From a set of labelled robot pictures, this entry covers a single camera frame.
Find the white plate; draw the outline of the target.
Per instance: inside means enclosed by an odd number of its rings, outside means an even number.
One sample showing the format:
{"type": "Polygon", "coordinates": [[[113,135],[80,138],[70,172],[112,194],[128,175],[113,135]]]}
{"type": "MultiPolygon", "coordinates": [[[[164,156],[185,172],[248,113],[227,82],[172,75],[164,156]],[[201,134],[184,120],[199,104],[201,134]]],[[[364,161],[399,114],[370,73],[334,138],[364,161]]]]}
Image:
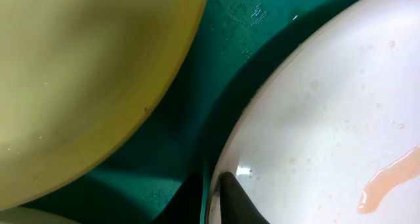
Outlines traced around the white plate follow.
{"type": "Polygon", "coordinates": [[[31,208],[15,207],[1,211],[1,224],[79,224],[71,219],[31,208]]]}

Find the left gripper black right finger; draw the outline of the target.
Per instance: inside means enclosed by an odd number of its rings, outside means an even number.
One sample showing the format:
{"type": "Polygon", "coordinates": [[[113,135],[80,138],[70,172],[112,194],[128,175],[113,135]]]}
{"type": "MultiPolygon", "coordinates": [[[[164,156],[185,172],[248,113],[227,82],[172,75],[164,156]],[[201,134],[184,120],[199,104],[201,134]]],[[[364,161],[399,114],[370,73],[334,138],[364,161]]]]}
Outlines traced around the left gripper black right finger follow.
{"type": "Polygon", "coordinates": [[[233,173],[219,176],[219,188],[222,224],[268,224],[233,173]]]}

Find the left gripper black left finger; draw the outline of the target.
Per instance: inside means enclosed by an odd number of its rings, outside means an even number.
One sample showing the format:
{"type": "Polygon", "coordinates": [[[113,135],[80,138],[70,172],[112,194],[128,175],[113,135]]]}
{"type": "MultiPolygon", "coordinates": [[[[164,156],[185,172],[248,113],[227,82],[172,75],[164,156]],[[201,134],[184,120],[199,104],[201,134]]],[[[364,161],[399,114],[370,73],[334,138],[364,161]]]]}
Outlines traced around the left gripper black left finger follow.
{"type": "Polygon", "coordinates": [[[203,177],[193,173],[179,187],[154,224],[199,224],[203,177]]]}

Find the pale pink plate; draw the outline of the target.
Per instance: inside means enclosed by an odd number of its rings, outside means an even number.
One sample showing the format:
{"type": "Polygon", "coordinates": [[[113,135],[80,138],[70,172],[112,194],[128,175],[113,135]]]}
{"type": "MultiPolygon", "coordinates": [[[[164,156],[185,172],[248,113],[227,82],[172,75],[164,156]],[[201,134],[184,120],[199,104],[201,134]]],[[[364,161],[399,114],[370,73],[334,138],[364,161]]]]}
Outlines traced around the pale pink plate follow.
{"type": "Polygon", "coordinates": [[[234,174],[270,223],[418,223],[419,175],[357,211],[381,169],[419,146],[419,0],[360,0],[268,78],[214,176],[234,174]]]}

